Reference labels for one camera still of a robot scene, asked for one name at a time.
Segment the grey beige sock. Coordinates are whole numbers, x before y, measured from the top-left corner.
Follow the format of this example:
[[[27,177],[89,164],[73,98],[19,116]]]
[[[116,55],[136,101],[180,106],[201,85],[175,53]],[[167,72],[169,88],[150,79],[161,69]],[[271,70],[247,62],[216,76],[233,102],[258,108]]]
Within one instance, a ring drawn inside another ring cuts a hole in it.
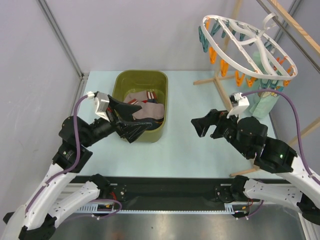
[[[161,103],[153,103],[153,102],[138,102],[138,106],[141,106],[141,109],[134,112],[132,116],[135,119],[155,119],[160,120],[165,116],[165,106]]]
[[[157,96],[153,91],[139,91],[139,92],[132,92],[129,93],[125,98],[124,102],[128,104],[133,104],[136,101],[143,102],[143,103],[157,103]]]

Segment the white round clip hanger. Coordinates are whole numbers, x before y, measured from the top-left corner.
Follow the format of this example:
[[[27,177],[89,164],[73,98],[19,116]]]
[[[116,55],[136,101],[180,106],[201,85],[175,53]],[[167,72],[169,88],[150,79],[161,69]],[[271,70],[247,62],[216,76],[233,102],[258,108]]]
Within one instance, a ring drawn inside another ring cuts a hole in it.
[[[220,15],[206,15],[198,28],[204,52],[256,79],[291,81],[298,68],[282,47],[267,34],[277,15],[270,13],[262,27]]]

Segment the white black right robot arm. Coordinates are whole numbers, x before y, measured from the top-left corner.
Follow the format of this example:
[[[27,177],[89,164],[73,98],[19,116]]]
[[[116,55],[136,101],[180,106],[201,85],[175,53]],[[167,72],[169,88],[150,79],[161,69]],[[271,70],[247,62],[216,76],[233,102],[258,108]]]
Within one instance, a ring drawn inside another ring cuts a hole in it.
[[[199,137],[215,126],[212,139],[225,138],[242,156],[254,160],[261,170],[290,182],[294,188],[270,186],[256,180],[236,177],[231,196],[261,199],[291,208],[309,222],[320,223],[320,176],[304,166],[302,157],[287,143],[267,136],[268,127],[255,117],[239,119],[228,111],[212,109],[201,118],[191,120]]]

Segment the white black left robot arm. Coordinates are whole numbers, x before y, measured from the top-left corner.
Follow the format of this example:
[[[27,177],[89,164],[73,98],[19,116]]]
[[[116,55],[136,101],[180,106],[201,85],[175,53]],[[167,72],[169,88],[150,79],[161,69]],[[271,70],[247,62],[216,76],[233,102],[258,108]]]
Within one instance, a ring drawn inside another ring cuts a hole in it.
[[[151,126],[133,119],[141,109],[136,103],[121,102],[99,91],[80,97],[73,114],[62,123],[58,134],[62,144],[40,185],[25,204],[4,216],[1,239],[48,240],[82,206],[107,199],[110,182],[97,173],[79,190],[57,201],[93,155],[88,147],[113,133],[132,143]]]

